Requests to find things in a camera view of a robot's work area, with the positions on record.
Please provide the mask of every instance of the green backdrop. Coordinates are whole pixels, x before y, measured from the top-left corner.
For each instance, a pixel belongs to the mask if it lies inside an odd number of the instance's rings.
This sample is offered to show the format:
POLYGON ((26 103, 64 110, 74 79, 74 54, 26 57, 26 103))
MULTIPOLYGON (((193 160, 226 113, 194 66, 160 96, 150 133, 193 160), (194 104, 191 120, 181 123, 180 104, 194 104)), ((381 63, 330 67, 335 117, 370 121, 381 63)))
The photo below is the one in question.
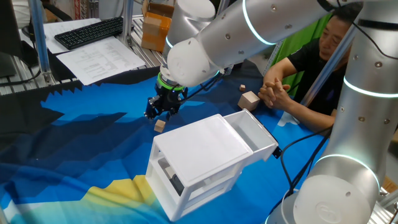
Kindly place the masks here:
MULTIPOLYGON (((327 25, 331 14, 323 17, 319 21, 314 22, 313 24, 309 25, 308 27, 304 28, 300 32, 291 35, 290 37, 286 38, 282 46, 280 47, 272 65, 276 64, 280 60, 286 58, 290 54, 296 52, 306 43, 309 43, 311 40, 319 38, 322 35, 323 29, 327 25)), ((290 86, 296 85, 300 82, 303 72, 299 72, 295 75, 289 76, 284 79, 284 84, 289 84, 290 86)), ((296 90, 293 90, 290 95, 295 95, 296 90)))

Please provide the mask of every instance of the blue fabric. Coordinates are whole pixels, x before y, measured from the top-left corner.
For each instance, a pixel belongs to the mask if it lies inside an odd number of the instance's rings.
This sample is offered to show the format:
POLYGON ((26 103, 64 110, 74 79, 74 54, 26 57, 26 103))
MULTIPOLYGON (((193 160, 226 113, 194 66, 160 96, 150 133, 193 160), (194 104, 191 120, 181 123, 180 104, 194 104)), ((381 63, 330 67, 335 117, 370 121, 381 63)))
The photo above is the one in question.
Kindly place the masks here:
MULTIPOLYGON (((33 135, 21 135, 9 149, 0 153, 0 159, 8 161, 0 163, 2 208, 7 208, 10 202, 18 205, 81 200, 90 187, 105 188, 114 180, 144 175, 153 137, 159 134, 154 131, 155 121, 143 117, 147 97, 155 95, 155 81, 156 78, 152 78, 135 85, 84 86, 74 93, 49 95, 42 106, 64 115, 33 135)), ((246 85, 247 91, 257 93, 261 78, 225 78, 209 92, 200 93, 185 103, 164 131, 214 114, 225 116, 239 111, 241 84, 246 85)), ((277 125, 283 111, 270 110, 263 103, 253 114, 274 135, 281 148, 311 134, 302 125, 277 125)), ((159 119, 165 121, 165 115, 159 119)), ((286 153, 285 163, 292 178, 321 139, 315 136, 302 141, 286 153)), ((259 161, 246 167, 230 192, 177 223, 261 223, 287 189, 280 160, 271 157, 267 162, 259 161)), ((159 217, 164 218, 164 214, 160 213, 159 217)), ((29 223, 21 216, 15 216, 13 222, 29 223)))

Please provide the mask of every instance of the man's hand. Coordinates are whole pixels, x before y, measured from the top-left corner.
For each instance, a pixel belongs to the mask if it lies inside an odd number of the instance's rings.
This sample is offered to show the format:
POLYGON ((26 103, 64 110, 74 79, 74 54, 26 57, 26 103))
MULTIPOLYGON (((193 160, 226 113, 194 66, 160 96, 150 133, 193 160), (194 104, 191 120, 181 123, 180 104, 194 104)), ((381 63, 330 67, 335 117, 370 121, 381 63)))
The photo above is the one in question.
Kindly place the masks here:
POLYGON ((289 85, 283 85, 278 78, 275 78, 275 83, 266 82, 260 89, 259 97, 269 108, 287 111, 294 102, 286 92, 289 88, 289 85))
POLYGON ((282 82, 278 78, 275 78, 275 83, 265 82, 265 84, 260 89, 260 92, 258 93, 259 98, 262 99, 264 101, 264 103, 269 108, 275 108, 274 102, 277 100, 275 91, 279 87, 282 87, 283 91, 286 93, 286 90, 288 90, 290 88, 290 85, 282 85, 282 82))

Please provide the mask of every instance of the short hair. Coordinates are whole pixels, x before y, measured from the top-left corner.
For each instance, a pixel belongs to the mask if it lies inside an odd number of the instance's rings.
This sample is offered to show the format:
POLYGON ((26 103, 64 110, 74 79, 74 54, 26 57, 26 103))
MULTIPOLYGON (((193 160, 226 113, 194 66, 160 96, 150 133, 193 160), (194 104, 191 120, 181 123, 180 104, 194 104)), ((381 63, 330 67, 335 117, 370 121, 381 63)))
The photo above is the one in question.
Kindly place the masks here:
POLYGON ((354 2, 351 4, 347 4, 345 6, 335 9, 331 17, 336 16, 338 19, 347 22, 349 24, 352 24, 355 21, 358 14, 361 12, 362 7, 363 7, 362 2, 354 2))

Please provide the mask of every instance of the black shirt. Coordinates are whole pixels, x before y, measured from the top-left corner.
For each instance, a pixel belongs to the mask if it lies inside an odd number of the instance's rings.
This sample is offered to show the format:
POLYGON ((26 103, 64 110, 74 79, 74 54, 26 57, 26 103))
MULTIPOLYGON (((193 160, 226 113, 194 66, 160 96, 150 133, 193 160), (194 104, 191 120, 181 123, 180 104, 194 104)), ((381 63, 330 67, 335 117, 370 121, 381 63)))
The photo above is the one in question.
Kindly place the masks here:
MULTIPOLYGON (((319 56, 319 39, 309 42, 287 58, 292 62, 297 72, 304 71, 294 97, 294 100, 300 103, 327 62, 319 56)), ((333 109, 337 108, 346 68, 347 66, 344 65, 330 75, 308 108, 331 115, 333 109)))

